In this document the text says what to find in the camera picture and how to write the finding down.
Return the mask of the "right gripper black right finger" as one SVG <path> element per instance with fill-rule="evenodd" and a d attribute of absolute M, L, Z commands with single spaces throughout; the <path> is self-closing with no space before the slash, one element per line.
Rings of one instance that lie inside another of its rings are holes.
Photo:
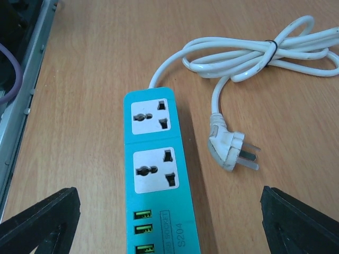
<path fill-rule="evenodd" d="M 271 253 L 338 253 L 338 222 L 275 187 L 261 196 Z"/>

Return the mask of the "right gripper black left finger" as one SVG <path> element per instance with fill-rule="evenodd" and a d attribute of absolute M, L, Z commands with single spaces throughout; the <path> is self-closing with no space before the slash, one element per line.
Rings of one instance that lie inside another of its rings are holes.
<path fill-rule="evenodd" d="M 77 188 L 63 188 L 1 223 L 1 253 L 69 253 L 80 205 Z"/>

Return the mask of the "teal power strip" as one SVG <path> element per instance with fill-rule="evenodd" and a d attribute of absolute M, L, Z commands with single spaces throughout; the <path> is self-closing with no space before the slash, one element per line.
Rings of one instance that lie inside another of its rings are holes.
<path fill-rule="evenodd" d="M 123 109 L 127 253 L 200 253 L 174 92 L 130 92 Z"/>

